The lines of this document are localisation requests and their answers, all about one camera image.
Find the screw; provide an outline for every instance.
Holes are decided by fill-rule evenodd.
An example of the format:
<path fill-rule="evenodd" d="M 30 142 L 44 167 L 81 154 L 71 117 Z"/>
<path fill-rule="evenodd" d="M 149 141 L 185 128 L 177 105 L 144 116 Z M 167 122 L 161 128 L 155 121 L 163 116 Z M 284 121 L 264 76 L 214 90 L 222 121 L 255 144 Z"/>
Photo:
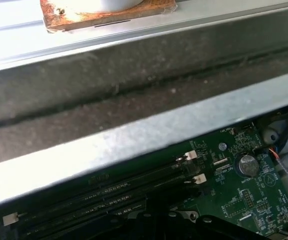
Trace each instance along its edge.
<path fill-rule="evenodd" d="M 196 214 L 191 213 L 191 214 L 189 215 L 189 218 L 190 218 L 192 221 L 194 221 L 194 220 L 196 220 L 197 216 L 196 216 Z"/>
<path fill-rule="evenodd" d="M 176 216 L 176 213 L 171 211 L 169 214 L 168 214 L 170 217 L 175 217 Z"/>
<path fill-rule="evenodd" d="M 203 222 L 210 224 L 212 222 L 212 219 L 210 219 L 209 217 L 205 217 L 205 218 L 203 218 Z"/>
<path fill-rule="evenodd" d="M 225 151 L 225 150 L 227 149 L 227 145 L 226 145 L 226 143 L 221 142 L 221 143 L 218 145 L 218 148 L 219 148 L 219 150 L 221 150 L 221 151 Z"/>

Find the red wire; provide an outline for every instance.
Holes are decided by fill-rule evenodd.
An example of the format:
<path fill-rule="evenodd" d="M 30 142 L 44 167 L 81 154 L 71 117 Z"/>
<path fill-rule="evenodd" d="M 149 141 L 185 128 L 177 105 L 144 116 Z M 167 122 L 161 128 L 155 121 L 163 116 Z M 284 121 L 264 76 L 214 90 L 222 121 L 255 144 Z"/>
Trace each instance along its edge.
<path fill-rule="evenodd" d="M 269 148 L 268 150 L 274 155 L 275 158 L 279 159 L 278 154 L 273 149 Z"/>

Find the cork coaster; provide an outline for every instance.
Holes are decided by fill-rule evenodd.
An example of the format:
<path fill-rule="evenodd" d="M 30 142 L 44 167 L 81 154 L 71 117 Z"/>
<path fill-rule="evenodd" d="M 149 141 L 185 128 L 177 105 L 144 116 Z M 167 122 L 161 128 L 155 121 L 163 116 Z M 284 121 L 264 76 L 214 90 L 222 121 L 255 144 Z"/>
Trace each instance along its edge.
<path fill-rule="evenodd" d="M 177 7 L 175 0 L 145 0 L 141 4 L 125 11 L 115 13 L 85 13 L 59 8 L 52 4 L 51 0 L 40 0 L 40 3 L 44 14 L 45 25 L 50 33 L 171 13 Z"/>

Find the motherboard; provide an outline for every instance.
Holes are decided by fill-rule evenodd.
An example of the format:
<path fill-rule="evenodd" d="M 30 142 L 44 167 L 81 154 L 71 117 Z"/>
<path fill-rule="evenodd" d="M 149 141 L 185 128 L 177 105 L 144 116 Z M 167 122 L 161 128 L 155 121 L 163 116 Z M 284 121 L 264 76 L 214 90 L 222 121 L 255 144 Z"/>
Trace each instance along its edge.
<path fill-rule="evenodd" d="M 288 232 L 288 196 L 252 124 L 228 127 L 37 193 L 0 216 L 0 239 L 57 239 L 106 214 L 163 198 L 262 236 Z"/>

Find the cable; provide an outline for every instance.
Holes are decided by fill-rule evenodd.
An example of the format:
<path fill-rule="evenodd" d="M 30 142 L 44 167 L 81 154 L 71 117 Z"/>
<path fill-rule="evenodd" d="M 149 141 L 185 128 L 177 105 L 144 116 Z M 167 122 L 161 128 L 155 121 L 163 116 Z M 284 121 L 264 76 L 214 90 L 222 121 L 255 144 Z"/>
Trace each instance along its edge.
<path fill-rule="evenodd" d="M 268 149 L 275 157 L 276 161 L 278 162 L 278 164 L 282 167 L 282 169 L 285 171 L 285 173 L 288 175 L 288 169 L 287 167 L 284 165 L 284 163 L 282 163 L 282 161 L 279 159 L 279 155 L 271 148 Z"/>

